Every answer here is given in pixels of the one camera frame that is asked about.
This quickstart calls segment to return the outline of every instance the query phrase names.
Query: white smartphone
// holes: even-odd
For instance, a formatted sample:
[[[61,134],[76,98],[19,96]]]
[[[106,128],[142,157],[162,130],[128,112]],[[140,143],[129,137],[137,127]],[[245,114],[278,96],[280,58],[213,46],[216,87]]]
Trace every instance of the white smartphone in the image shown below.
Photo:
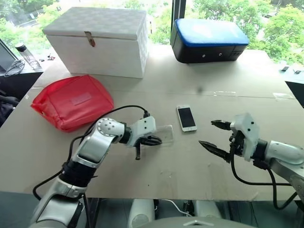
[[[197,130],[191,109],[188,105],[177,106],[177,115],[179,116],[181,129],[183,132]]]

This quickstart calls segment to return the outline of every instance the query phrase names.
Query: box latch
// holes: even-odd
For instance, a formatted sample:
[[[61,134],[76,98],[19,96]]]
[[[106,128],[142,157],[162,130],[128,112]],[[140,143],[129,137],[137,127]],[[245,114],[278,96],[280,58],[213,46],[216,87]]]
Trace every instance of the box latch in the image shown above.
[[[94,39],[93,39],[93,37],[92,37],[91,32],[85,31],[85,35],[86,35],[86,37],[87,37],[87,39],[88,39],[90,45],[91,45],[92,47],[95,47],[95,41],[94,41]]]

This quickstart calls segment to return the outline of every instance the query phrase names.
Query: blue cushion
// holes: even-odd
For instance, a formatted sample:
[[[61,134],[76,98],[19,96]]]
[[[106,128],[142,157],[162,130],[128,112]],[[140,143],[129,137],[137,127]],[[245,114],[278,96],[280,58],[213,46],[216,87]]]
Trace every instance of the blue cushion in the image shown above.
[[[176,30],[189,47],[248,45],[249,39],[233,22],[205,19],[177,19]]]

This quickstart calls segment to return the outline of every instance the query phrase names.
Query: box lid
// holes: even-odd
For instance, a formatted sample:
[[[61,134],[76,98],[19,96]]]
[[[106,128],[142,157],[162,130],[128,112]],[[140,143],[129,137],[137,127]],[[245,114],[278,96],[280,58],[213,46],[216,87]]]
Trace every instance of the box lid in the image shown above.
[[[175,26],[189,47],[248,45],[249,39],[233,22],[205,19],[177,19]]]
[[[133,9],[72,7],[47,25],[46,35],[137,39],[146,12]]]

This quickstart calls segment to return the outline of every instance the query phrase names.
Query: white storage box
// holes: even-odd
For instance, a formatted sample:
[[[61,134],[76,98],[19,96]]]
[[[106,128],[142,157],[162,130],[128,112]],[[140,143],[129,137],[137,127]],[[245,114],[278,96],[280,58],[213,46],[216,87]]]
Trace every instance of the white storage box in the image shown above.
[[[143,77],[145,11],[73,7],[43,32],[71,73]]]

